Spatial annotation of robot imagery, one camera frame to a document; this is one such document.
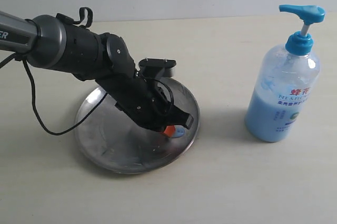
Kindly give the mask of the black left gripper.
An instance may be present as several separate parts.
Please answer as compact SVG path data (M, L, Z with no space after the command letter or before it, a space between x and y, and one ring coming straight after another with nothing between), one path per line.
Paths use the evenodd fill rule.
M100 69L96 71L96 82L115 100L118 110L144 129L172 138L176 132L175 125L186 129L193 125L193 116L174 105L171 89L167 89L168 100L157 86L158 83L164 87L168 85L141 75L137 69L130 76L111 69Z

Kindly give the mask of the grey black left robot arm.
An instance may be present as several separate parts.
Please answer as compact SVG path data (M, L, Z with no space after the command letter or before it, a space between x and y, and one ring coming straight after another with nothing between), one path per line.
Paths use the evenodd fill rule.
M63 14L21 19L1 13L1 50L11 60L94 80L138 126L172 136L176 126L190 129L193 116L174 103L162 77L171 77L176 61L146 58L135 63L122 37L90 30L93 12L81 7L79 20Z

